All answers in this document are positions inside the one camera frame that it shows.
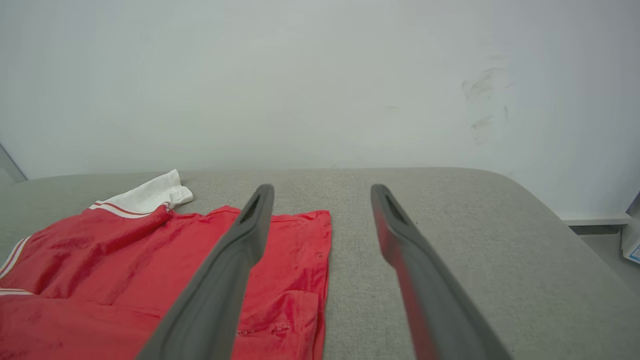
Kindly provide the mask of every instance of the gray fabric surface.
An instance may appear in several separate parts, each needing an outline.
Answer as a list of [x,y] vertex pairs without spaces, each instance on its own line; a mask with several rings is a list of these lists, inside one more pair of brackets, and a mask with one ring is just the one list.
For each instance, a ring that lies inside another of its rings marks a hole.
[[[158,174],[63,176],[0,192],[0,256],[21,238]],[[274,213],[332,216],[325,358],[413,357],[369,187],[386,184],[515,359],[637,359],[640,302],[563,222],[514,181],[461,168],[180,172],[181,213],[241,207],[261,183]]]

